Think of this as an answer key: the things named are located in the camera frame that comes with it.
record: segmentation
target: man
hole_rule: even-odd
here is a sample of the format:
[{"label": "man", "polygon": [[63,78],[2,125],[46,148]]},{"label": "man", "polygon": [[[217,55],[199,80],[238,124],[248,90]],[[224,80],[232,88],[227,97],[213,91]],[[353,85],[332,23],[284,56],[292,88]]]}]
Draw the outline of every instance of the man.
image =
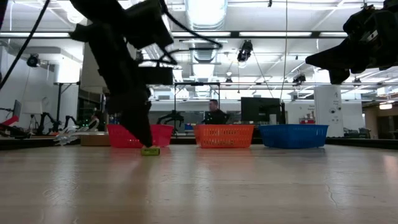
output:
[{"label": "man", "polygon": [[229,116],[220,109],[218,109],[218,101],[210,100],[210,111],[206,113],[205,124],[226,124]]}]

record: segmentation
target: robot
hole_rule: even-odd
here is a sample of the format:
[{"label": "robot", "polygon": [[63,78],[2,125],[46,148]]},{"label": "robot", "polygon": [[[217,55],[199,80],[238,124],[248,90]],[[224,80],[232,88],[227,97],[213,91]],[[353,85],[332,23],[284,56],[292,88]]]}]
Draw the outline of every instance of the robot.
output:
[{"label": "robot", "polygon": [[398,65],[398,0],[385,0],[382,9],[365,6],[343,26],[347,38],[338,46],[306,58],[329,71],[331,84],[367,68],[387,70]]},{"label": "robot", "polygon": [[117,0],[71,0],[71,3],[92,22],[88,26],[78,24],[70,37],[90,45],[98,72],[109,89],[108,112],[120,113],[121,125],[145,147],[151,147],[147,84],[172,85],[172,68],[138,67],[140,62],[131,57],[127,44],[136,49],[157,44],[167,55],[165,48],[174,41],[162,20],[167,12],[164,0],[146,0],[126,10]]}]

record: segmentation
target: table surface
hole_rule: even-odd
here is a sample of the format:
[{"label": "table surface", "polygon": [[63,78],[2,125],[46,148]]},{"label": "table surface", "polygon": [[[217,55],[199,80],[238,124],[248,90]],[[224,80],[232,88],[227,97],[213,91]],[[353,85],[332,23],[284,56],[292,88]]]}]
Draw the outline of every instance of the table surface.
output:
[{"label": "table surface", "polygon": [[0,223],[398,223],[398,151],[0,151]]}]

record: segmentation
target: black monitor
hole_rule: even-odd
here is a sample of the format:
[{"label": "black monitor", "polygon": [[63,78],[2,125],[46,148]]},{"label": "black monitor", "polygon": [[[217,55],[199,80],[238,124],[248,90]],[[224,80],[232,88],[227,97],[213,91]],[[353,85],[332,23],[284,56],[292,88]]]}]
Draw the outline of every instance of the black monitor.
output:
[{"label": "black monitor", "polygon": [[276,114],[277,122],[280,122],[279,98],[241,98],[241,121],[269,122],[269,115]]},{"label": "black monitor", "polygon": [[22,108],[21,103],[15,100],[14,109],[12,110],[12,115],[17,116],[19,118],[19,116],[21,115],[21,108]]}]

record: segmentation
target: orange basket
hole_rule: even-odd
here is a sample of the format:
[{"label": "orange basket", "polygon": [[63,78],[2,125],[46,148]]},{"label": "orange basket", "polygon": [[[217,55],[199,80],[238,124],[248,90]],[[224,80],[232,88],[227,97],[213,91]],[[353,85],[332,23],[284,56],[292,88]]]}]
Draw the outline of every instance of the orange basket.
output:
[{"label": "orange basket", "polygon": [[250,147],[254,125],[201,124],[193,128],[197,144],[202,148]]}]

